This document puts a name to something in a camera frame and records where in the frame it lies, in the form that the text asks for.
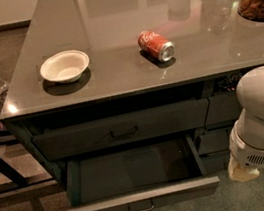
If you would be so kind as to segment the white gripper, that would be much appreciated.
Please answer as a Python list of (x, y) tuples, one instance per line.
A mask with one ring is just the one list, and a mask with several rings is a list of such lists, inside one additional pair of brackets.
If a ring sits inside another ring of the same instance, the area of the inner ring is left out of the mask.
[(229, 178), (236, 182), (257, 178), (260, 174), (258, 170), (264, 169), (264, 124), (249, 130), (237, 124), (229, 140), (231, 157), (234, 159), (228, 166)]

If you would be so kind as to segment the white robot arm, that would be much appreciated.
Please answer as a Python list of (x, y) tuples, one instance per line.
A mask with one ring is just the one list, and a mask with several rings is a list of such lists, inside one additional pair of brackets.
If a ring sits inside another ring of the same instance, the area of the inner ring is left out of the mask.
[(242, 113), (230, 133), (228, 175), (248, 182), (264, 169), (264, 66), (246, 73), (237, 85)]

